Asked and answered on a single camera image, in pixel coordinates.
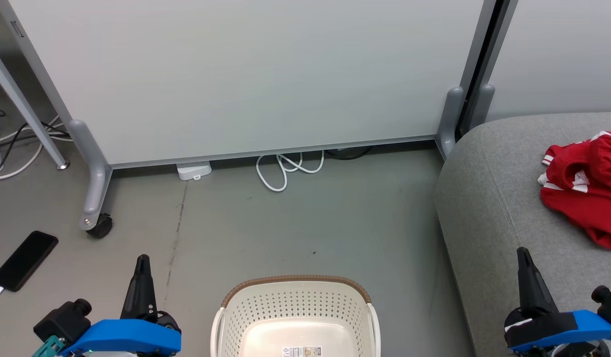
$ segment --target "table leg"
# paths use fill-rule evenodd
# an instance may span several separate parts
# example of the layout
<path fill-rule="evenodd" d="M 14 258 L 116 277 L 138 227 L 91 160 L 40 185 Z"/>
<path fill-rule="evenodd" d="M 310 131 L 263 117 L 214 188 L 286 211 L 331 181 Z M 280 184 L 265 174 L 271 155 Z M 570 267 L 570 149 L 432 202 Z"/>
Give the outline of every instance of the table leg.
<path fill-rule="evenodd" d="M 451 88 L 446 94 L 446 101 L 442 109 L 442 119 L 440 126 L 437 129 L 437 147 L 442 154 L 442 158 L 446 160 L 446 156 L 455 146 L 455 130 L 457 130 L 457 120 L 464 106 L 464 90 L 461 87 Z"/>
<path fill-rule="evenodd" d="M 52 156 L 52 160 L 56 163 L 56 169 L 63 170 L 67 169 L 69 166 L 69 161 L 66 161 L 65 158 L 61 155 L 61 153 L 56 148 L 56 145 L 52 142 L 52 139 L 48 135 L 48 132 L 45 131 L 41 121 L 34 113 L 30 104 L 24 97 L 23 93 L 15 83 L 14 79 L 8 72 L 8 69 L 3 65 L 3 62 L 0 59 L 0 84 L 3 90 L 6 92 L 8 97 L 13 101 L 17 109 L 21 112 L 24 119 L 30 126 L 30 128 L 34 131 L 36 136 L 38 136 L 39 140 L 43 144 L 43 147 L 49 152 L 50 156 Z"/>

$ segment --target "black phone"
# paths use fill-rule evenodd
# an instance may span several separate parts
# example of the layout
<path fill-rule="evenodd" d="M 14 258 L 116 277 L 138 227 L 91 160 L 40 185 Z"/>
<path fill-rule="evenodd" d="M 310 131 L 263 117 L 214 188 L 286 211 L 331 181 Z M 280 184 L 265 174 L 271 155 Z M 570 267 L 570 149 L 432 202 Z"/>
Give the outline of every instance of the black phone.
<path fill-rule="evenodd" d="M 39 231 L 30 233 L 0 267 L 0 287 L 19 291 L 57 244 L 54 236 Z"/>

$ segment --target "brown basket rim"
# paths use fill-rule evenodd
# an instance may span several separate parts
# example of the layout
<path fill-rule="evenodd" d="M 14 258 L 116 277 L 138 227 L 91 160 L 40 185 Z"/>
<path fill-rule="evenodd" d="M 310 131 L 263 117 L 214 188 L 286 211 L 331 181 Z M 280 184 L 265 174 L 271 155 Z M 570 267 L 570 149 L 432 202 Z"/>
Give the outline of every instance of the brown basket rim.
<path fill-rule="evenodd" d="M 365 303 L 371 303 L 371 298 L 369 294 L 367 294 L 367 290 L 365 290 L 359 283 L 356 283 L 354 280 L 342 278 L 341 276 L 331 276 L 331 275 L 280 275 L 280 276 L 270 276 L 268 278 L 259 278 L 259 279 L 251 279 L 246 282 L 240 283 L 236 287 L 234 287 L 226 297 L 222 301 L 222 307 L 226 308 L 228 303 L 235 296 L 236 293 L 241 290 L 252 287 L 255 285 L 267 284 L 267 283 L 284 283 L 284 282 L 326 282 L 326 283 L 341 283 L 345 285 L 349 285 L 353 287 L 362 298 L 365 299 Z"/>

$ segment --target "caster wheel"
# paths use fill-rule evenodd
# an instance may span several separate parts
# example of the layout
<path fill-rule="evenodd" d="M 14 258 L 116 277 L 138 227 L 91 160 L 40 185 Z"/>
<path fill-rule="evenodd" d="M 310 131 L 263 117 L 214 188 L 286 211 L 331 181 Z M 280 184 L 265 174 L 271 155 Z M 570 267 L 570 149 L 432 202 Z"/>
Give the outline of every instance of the caster wheel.
<path fill-rule="evenodd" d="M 109 234 L 112 228 L 112 219 L 111 216 L 107 213 L 101 213 L 99 215 L 99 220 L 96 222 L 96 226 L 89 231 L 87 231 L 88 235 L 96 239 L 105 238 L 106 235 Z"/>

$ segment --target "concrete floor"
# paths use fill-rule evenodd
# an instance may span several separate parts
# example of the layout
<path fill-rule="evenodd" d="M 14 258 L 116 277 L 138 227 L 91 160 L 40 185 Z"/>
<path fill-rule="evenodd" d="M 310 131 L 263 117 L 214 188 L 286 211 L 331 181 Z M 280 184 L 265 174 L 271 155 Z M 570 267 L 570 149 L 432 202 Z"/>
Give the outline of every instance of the concrete floor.
<path fill-rule="evenodd" d="M 42 120 L 51 120 L 29 69 L 7 63 Z M 1 135 L 23 122 L 1 92 L 0 109 L 9 114 Z M 3 173 L 36 145 L 17 145 Z M 33 326 L 67 300 L 90 301 L 94 322 L 117 318 L 141 253 L 151 256 L 158 308 L 183 330 L 183 357 L 209 355 L 213 316 L 230 289 L 283 274 L 360 283 L 380 317 L 385 357 L 473 355 L 432 202 L 442 165 L 432 144 L 329 159 L 318 174 L 289 174 L 282 193 L 262 185 L 254 159 L 215 162 L 201 181 L 181 181 L 170 166 L 115 172 L 105 203 L 114 227 L 102 240 L 77 228 L 88 170 L 72 144 L 58 146 L 69 169 L 56 171 L 43 151 L 0 181 L 0 266 L 31 231 L 60 241 L 22 290 L 0 296 L 0 356 L 31 355 L 41 344 Z M 315 167 L 318 154 L 308 158 Z M 279 185 L 275 161 L 264 162 Z"/>

